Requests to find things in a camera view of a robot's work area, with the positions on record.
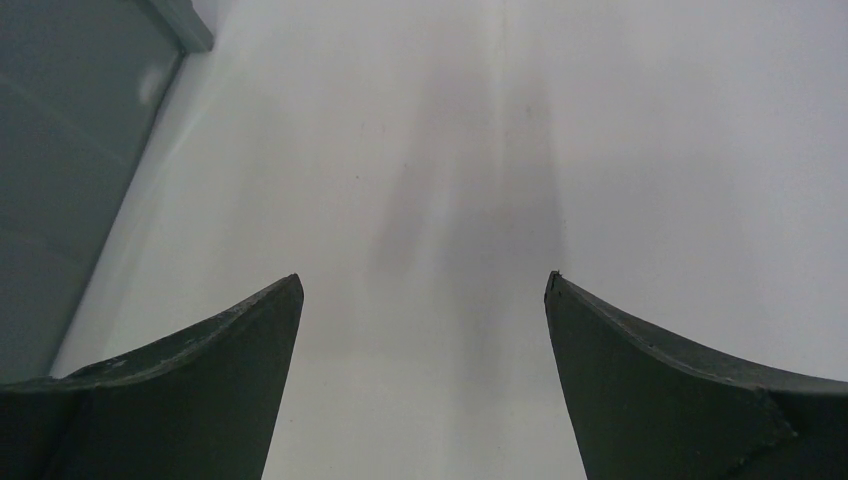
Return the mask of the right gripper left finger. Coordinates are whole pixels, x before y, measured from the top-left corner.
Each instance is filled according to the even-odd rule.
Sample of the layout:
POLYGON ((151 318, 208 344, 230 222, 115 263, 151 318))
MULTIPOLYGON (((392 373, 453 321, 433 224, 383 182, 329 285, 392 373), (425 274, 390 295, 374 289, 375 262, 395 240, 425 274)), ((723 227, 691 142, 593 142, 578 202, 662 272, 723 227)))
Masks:
POLYGON ((125 354, 3 385, 2 477, 260 478, 303 303, 289 275, 125 354))

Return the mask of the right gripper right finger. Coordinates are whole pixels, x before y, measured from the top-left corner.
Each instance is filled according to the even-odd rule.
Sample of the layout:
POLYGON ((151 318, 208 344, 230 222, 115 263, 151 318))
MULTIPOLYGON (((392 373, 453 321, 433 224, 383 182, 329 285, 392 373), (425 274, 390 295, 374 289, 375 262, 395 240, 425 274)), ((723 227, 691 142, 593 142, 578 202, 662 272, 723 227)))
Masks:
POLYGON ((544 305, 590 479, 843 479, 847 385, 747 361, 558 272, 544 305))

